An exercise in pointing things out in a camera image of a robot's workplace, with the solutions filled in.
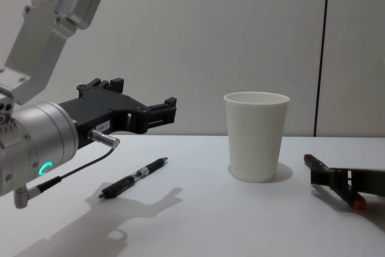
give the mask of gray wall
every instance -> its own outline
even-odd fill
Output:
[[[384,19],[384,0],[329,0],[318,135],[385,136]]]
[[[31,102],[62,102],[76,97],[76,85],[94,77],[122,77],[125,93],[145,104],[178,98],[176,123],[153,133],[223,134],[224,94],[271,91],[291,98],[285,134],[312,135],[324,1],[102,0],[92,26],[69,39],[47,89]],[[5,63],[22,23],[21,11],[29,3],[0,0],[0,63]],[[373,91],[383,94],[381,5],[381,0],[330,0],[319,109],[322,135],[372,133],[374,126],[366,129],[364,124],[362,130],[340,121],[345,116],[341,109],[355,99],[336,90],[343,91],[341,83],[345,91],[359,89],[344,68],[352,65],[357,76],[366,75],[359,80],[361,100]],[[364,10],[376,15],[364,21]],[[360,21],[365,25],[358,28]],[[356,42],[363,34],[365,49]],[[377,82],[368,85],[373,74]],[[381,116],[373,119],[376,109],[371,107],[367,121],[374,124]],[[358,110],[350,120],[361,114]],[[383,123],[376,134],[385,132]]]

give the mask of table surface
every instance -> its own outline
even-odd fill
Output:
[[[228,172],[227,137],[122,135],[118,149],[26,209],[0,198],[2,257],[383,256],[385,201],[368,195],[355,212],[328,188],[313,188],[304,153],[328,166],[385,169],[385,139],[283,139],[277,177],[251,184]],[[29,184],[105,153],[101,144]],[[113,200],[107,183],[167,156],[166,167]]]

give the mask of black pen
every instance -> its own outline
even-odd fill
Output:
[[[120,194],[122,192],[126,191],[128,188],[131,188],[135,185],[136,182],[138,182],[140,179],[143,179],[147,177],[148,175],[151,175],[156,170],[159,170],[161,167],[167,164],[168,158],[161,158],[157,159],[155,162],[152,162],[149,165],[146,165],[140,170],[137,170],[135,173],[117,181],[116,183],[113,183],[112,185],[104,188],[102,190],[102,194],[99,195],[98,198],[106,198],[106,199],[112,199]]]
[[[325,165],[323,162],[321,162],[319,159],[309,153],[305,154],[305,156],[303,156],[303,159],[305,160],[306,166],[308,166],[312,170],[331,171],[331,169],[327,165]]]

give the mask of cable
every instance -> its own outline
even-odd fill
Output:
[[[73,175],[73,174],[79,172],[80,170],[85,169],[85,168],[87,168],[87,167],[89,167],[89,166],[91,166],[91,165],[93,165],[93,164],[95,164],[95,163],[97,163],[97,162],[100,162],[101,160],[103,160],[103,159],[105,159],[106,157],[110,156],[110,155],[112,154],[113,151],[114,151],[114,149],[111,149],[111,150],[109,150],[106,154],[102,155],[102,156],[101,156],[100,158],[98,158],[98,159],[95,159],[95,160],[93,160],[93,161],[91,161],[91,162],[89,162],[89,163],[86,163],[85,165],[80,166],[80,167],[78,167],[77,169],[74,169],[74,170],[72,170],[71,172],[66,173],[65,175],[54,177],[54,178],[52,178],[51,180],[48,180],[48,181],[46,181],[46,182],[44,182],[44,183],[41,183],[40,185],[37,185],[36,188],[38,188],[38,190],[40,191],[39,194],[41,194],[42,192],[44,192],[44,191],[46,191],[46,190],[52,188],[52,187],[53,187],[54,185],[56,185],[57,183],[60,183],[61,180],[63,180],[64,178],[69,177],[69,176],[71,176],[71,175]]]
[[[61,179],[64,179],[64,178],[66,178],[66,177],[69,177],[69,176],[71,176],[71,175],[73,175],[73,174],[79,172],[79,171],[82,170],[82,169],[85,169],[85,168],[87,168],[87,167],[89,167],[89,166],[91,166],[91,165],[93,165],[93,164],[95,164],[95,163],[97,163],[97,162],[100,162],[101,160],[105,159],[105,158],[108,157],[110,154],[112,154],[113,151],[114,151],[114,149],[111,149],[111,150],[108,151],[108,153],[102,155],[100,158],[98,158],[98,159],[96,159],[96,160],[94,160],[94,161],[91,161],[91,162],[89,162],[89,163],[86,163],[85,165],[80,166],[80,167],[78,167],[77,169],[74,169],[73,171],[71,171],[71,172],[69,172],[69,173],[66,173],[65,175],[62,175],[62,176],[61,176]]]
[[[324,45],[325,45],[325,35],[326,35],[327,5],[328,5],[328,0],[325,0],[324,23],[322,25],[321,56],[320,56],[320,59],[319,59],[318,84],[317,84],[317,97],[316,97],[316,103],[315,103],[315,116],[314,116],[313,137],[317,136],[319,95],[321,93],[322,64],[324,62]]]

